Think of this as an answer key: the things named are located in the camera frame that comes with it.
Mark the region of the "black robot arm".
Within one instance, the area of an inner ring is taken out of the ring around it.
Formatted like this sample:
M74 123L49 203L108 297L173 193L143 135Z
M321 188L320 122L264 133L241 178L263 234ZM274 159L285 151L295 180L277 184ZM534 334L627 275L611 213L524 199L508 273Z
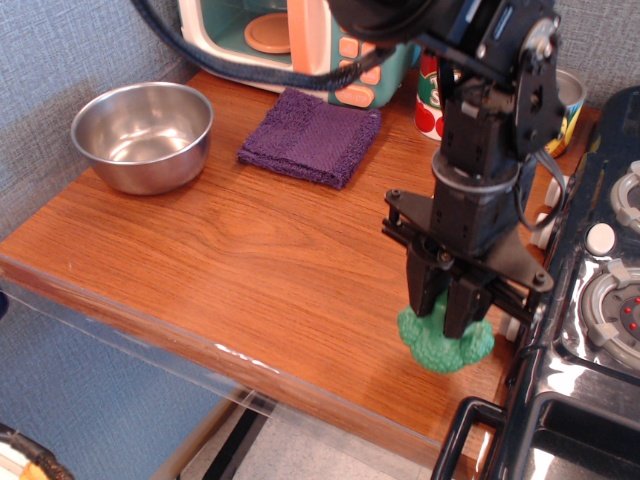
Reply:
M386 195L385 233L407 249L410 306L447 299L443 333L459 339L492 306L531 322L550 275L517 229L536 168L566 112L557 84L559 18L550 1L333 1L350 35L382 48L414 43L438 61L444 130L431 196Z

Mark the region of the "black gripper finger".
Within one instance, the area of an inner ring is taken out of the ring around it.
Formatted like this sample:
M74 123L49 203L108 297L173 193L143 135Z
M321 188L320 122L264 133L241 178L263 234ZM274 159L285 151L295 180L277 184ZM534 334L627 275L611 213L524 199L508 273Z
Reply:
M492 294L484 285L466 278L453 280L447 296L445 337L461 339L473 322L484 318L492 300Z
M436 256L416 247L407 251L406 276L409 305L417 317L430 315L436 300L449 286L449 275Z

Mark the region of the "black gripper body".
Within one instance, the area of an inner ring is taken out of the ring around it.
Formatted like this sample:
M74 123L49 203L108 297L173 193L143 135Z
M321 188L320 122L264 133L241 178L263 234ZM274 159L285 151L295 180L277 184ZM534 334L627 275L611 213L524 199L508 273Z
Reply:
M467 174L435 153L433 196L389 190L383 232L406 251L416 247L437 257L450 279L443 293L453 280L473 280L492 294L491 306L531 324L539 316L541 296L554 285L518 234L526 222L524 210L539 165L554 169L546 150L490 178Z

